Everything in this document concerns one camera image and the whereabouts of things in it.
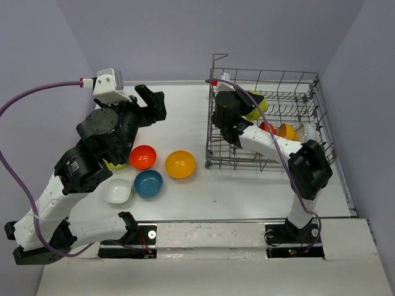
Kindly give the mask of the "large yellow bowl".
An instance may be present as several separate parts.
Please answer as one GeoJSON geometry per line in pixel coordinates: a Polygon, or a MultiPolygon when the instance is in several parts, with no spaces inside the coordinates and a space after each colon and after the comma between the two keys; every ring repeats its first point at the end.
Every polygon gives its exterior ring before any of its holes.
{"type": "Polygon", "coordinates": [[[173,178],[183,179],[191,176],[196,169],[194,156],[185,150],[170,153],[165,160],[165,170],[173,178]]]}

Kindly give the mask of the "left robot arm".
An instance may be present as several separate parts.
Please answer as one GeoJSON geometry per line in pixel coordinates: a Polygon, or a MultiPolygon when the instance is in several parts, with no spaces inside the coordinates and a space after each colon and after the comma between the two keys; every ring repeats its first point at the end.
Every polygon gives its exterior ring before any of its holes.
{"type": "Polygon", "coordinates": [[[137,131],[165,120],[165,95],[140,84],[136,95],[116,98],[111,91],[95,96],[98,108],[77,125],[80,140],[54,167],[42,195],[30,198],[31,209],[5,226],[7,238],[17,243],[17,265],[48,265],[86,250],[101,241],[128,245],[141,235],[129,212],[101,221],[69,220],[72,208],[112,176],[108,164],[127,163],[137,131]]]}

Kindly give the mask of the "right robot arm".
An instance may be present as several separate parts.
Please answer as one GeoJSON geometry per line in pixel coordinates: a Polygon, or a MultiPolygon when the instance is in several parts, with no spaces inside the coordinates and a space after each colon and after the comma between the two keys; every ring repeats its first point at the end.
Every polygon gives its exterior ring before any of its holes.
{"type": "Polygon", "coordinates": [[[300,141],[274,129],[264,114],[267,100],[256,92],[231,88],[216,91],[210,118],[222,138],[239,149],[250,150],[283,165],[294,199],[279,234],[278,243],[301,240],[315,216],[315,206],[322,189],[333,176],[330,163],[315,138],[300,141]],[[254,124],[258,118],[260,125],[254,124]]]}

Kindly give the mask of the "white round bowl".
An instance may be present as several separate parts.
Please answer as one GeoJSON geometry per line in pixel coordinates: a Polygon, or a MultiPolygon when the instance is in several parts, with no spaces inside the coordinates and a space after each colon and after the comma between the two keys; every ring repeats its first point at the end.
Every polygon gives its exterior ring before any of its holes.
{"type": "Polygon", "coordinates": [[[310,123],[300,122],[296,129],[296,134],[299,142],[307,142],[308,140],[318,142],[318,132],[310,123]]]}

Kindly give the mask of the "small yellow bowl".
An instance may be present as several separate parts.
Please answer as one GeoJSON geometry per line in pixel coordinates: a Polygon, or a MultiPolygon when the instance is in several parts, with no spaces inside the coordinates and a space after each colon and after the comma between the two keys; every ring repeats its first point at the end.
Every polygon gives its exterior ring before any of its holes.
{"type": "Polygon", "coordinates": [[[296,130],[289,124],[283,123],[278,131],[279,137],[285,138],[290,141],[297,141],[297,132],[296,130]]]}

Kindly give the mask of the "green bowl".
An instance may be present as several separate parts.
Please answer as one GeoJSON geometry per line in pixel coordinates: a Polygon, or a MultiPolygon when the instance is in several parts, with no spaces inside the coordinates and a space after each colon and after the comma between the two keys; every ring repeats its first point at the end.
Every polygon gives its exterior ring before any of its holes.
{"type": "MultiPolygon", "coordinates": [[[[248,91],[248,93],[256,100],[259,101],[259,107],[260,109],[265,112],[268,108],[268,103],[266,98],[259,92],[256,91],[248,91]]],[[[254,108],[249,114],[246,115],[246,119],[249,121],[254,121],[257,120],[261,117],[261,113],[257,108],[254,108]]]]}
{"type": "Polygon", "coordinates": [[[108,162],[107,160],[103,159],[104,163],[106,164],[106,166],[110,169],[110,170],[122,170],[124,168],[126,168],[129,163],[121,163],[118,165],[114,165],[111,162],[108,162]]]}

